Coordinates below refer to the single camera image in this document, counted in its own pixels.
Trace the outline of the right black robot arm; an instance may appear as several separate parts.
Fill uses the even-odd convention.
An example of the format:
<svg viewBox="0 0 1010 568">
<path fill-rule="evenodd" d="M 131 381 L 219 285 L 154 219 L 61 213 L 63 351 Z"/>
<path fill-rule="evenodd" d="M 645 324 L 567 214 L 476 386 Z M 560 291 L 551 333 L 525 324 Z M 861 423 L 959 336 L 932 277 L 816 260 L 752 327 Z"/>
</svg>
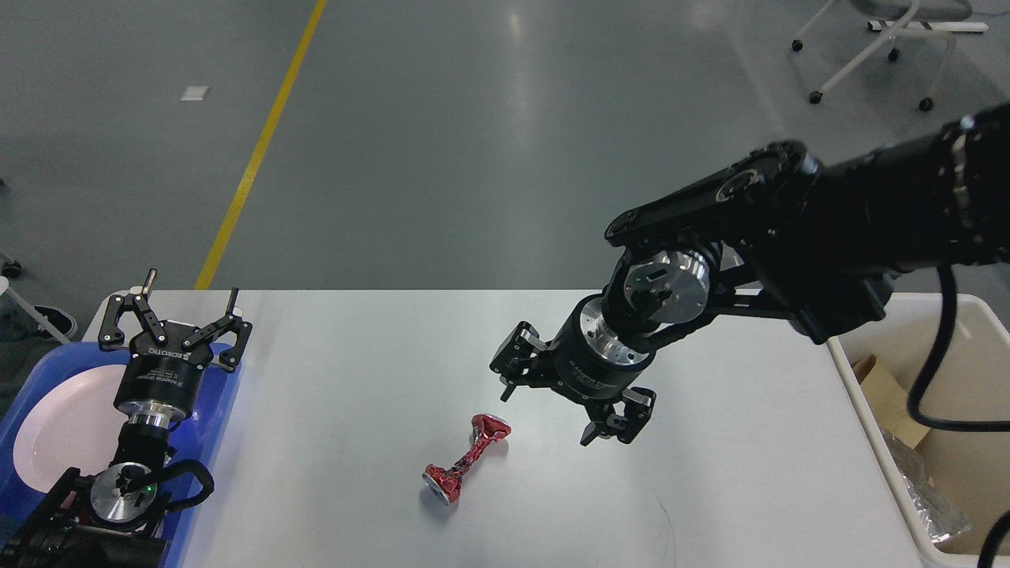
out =
<svg viewBox="0 0 1010 568">
<path fill-rule="evenodd" d="M 833 166 L 775 141 L 622 212 L 604 234 L 622 249 L 606 287 L 551 341 L 520 321 L 499 346 L 489 367 L 502 402 L 548 388 L 587 411 L 581 445 L 630 443 L 652 417 L 656 395 L 634 381 L 659 349 L 721 314 L 786 320 L 821 345 L 884 319 L 895 277 L 934 268 L 941 318 L 906 409 L 925 427 L 1006 432 L 921 402 L 955 330 L 953 266 L 1008 262 L 1008 120 L 1002 104 Z"/>
</svg>

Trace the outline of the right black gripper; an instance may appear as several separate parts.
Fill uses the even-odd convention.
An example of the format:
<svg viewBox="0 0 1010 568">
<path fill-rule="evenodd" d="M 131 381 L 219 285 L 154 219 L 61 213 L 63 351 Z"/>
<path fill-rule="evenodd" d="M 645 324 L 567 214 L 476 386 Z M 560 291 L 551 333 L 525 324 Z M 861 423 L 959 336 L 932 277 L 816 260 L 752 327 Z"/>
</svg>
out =
<svg viewBox="0 0 1010 568">
<path fill-rule="evenodd" d="M 652 418 L 656 392 L 631 386 L 653 363 L 654 353 L 639 352 L 620 341 L 603 314 L 603 295 L 583 298 L 553 339 L 542 341 L 527 321 L 519 321 L 497 349 L 489 367 L 505 386 L 507 402 L 519 386 L 574 392 L 587 411 L 590 424 L 582 446 L 595 439 L 616 436 L 631 443 Z"/>
</svg>

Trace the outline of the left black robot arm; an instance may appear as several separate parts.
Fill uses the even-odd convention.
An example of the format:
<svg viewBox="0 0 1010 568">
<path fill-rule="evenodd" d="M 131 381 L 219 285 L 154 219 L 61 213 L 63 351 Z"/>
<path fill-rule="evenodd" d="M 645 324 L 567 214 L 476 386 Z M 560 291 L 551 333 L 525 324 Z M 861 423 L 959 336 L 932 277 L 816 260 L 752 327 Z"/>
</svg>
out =
<svg viewBox="0 0 1010 568">
<path fill-rule="evenodd" d="M 159 319 L 155 277 L 44 356 L 3 418 L 4 567 L 180 565 L 252 324 L 238 289 L 206 326 Z"/>
</svg>

